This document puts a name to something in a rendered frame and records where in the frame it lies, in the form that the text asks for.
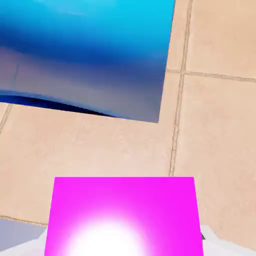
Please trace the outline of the large blue box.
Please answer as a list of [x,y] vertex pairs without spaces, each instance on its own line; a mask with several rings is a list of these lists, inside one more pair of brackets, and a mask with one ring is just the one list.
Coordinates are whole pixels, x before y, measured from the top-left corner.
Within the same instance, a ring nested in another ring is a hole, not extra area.
[[0,0],[0,102],[157,123],[176,0]]

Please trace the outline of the small magenta cube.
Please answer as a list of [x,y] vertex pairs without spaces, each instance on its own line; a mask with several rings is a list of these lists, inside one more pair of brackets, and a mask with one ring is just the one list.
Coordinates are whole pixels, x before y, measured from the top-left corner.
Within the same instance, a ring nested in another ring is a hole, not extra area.
[[56,177],[44,256],[204,256],[193,177]]

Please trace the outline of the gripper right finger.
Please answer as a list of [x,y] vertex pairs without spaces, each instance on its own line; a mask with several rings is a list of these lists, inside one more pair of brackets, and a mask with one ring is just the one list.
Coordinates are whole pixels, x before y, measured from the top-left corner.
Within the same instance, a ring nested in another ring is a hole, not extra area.
[[256,251],[219,239],[207,225],[201,225],[203,256],[256,256]]

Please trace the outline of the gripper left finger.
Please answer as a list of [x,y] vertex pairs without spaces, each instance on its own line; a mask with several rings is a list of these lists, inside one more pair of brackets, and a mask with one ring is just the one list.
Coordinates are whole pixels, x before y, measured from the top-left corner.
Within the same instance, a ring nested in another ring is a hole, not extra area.
[[0,256],[45,256],[46,229],[37,239],[32,239],[0,252]]

